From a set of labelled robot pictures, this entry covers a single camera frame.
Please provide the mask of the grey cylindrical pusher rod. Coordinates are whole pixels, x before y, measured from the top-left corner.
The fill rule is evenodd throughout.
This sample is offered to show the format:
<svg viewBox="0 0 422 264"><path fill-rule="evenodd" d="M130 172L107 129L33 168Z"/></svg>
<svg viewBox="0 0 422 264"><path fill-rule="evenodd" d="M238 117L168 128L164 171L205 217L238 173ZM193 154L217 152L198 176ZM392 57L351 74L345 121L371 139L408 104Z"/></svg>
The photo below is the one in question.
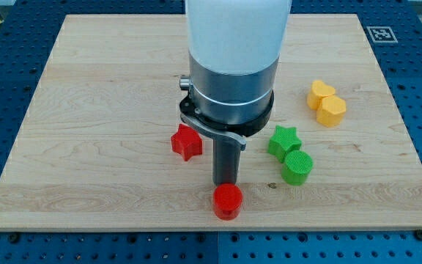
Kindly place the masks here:
<svg viewBox="0 0 422 264"><path fill-rule="evenodd" d="M240 152L235 140L213 140L212 179L216 186L237 182Z"/></svg>

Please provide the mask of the black flange with metal bracket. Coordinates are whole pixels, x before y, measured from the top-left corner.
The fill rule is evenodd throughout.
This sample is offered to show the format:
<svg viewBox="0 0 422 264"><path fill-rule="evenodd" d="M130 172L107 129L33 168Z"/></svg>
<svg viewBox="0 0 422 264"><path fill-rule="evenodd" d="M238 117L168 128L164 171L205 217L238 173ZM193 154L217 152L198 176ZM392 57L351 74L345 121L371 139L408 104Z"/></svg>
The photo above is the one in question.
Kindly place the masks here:
<svg viewBox="0 0 422 264"><path fill-rule="evenodd" d="M180 119L200 134L218 141L236 143L240 150L246 148L245 137L253 136L266 126L270 119L274 104L274 92L271 92L270 101L264 111L254 120L241 124L230 125L219 123L195 112L196 105L188 93L179 103Z"/></svg>

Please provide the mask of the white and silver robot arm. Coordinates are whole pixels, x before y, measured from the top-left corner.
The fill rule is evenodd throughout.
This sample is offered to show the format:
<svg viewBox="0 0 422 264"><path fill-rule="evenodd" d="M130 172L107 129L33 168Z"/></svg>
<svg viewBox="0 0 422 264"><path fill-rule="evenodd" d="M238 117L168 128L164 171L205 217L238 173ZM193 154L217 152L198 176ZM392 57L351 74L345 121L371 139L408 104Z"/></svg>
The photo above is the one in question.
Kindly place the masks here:
<svg viewBox="0 0 422 264"><path fill-rule="evenodd" d="M213 141L212 180L234 184L246 139L266 126L291 0L187 0L183 122Z"/></svg>

